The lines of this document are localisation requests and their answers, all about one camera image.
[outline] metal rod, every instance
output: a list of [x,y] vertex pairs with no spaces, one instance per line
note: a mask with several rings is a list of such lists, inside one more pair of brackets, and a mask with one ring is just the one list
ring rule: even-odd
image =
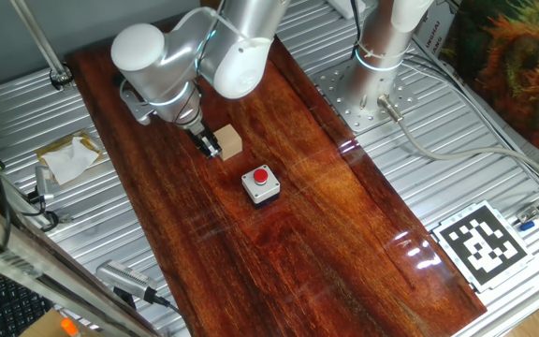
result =
[[[5,227],[6,220],[0,215],[0,242]],[[151,324],[103,284],[97,281],[98,286],[94,286],[93,276],[91,282],[87,281],[88,271],[70,268],[72,261],[56,254],[57,248],[40,229],[12,226],[7,250],[0,255],[0,273],[114,336],[159,336]]]
[[43,33],[43,30],[41,29],[40,25],[38,25],[33,13],[30,11],[30,8],[28,8],[24,0],[9,1],[16,9],[16,12],[18,12],[20,19],[22,19],[22,22],[24,22],[24,25],[35,40],[36,45],[41,50],[43,57],[45,57],[45,61],[47,61],[49,67],[53,70],[53,73],[58,76],[65,75],[66,69],[57,58],[57,55],[47,40],[45,33]]

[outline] metal mounting plate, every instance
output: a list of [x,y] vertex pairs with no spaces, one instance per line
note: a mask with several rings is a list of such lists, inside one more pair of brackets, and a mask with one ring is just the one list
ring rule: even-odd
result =
[[[342,119],[355,132],[362,133],[390,117],[385,110],[362,110],[357,105],[350,104],[341,99],[338,90],[344,72],[355,62],[350,60],[340,65],[324,70],[315,75],[314,82],[318,83],[323,94],[328,98],[332,107],[341,115]],[[395,79],[396,95],[390,97],[394,106],[401,112],[415,107],[417,98],[413,91],[400,79]]]

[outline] wooden board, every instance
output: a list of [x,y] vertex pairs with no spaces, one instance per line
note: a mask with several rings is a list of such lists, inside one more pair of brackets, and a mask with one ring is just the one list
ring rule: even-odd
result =
[[[447,336],[486,311],[279,40],[245,98],[202,83],[210,128],[242,137],[226,162],[139,125],[109,46],[66,59],[196,336]],[[282,191],[256,210],[240,177],[263,164]]]

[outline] wooden cube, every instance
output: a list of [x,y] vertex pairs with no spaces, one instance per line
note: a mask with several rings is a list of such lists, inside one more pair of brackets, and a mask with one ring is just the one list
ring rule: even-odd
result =
[[226,125],[213,133],[222,147],[220,157],[226,161],[242,152],[242,139],[232,125]]

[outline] white paper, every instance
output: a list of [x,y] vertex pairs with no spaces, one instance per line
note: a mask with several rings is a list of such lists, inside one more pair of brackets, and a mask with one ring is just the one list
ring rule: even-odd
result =
[[82,145],[81,139],[75,137],[71,144],[42,156],[59,184],[80,176],[99,157],[98,153]]

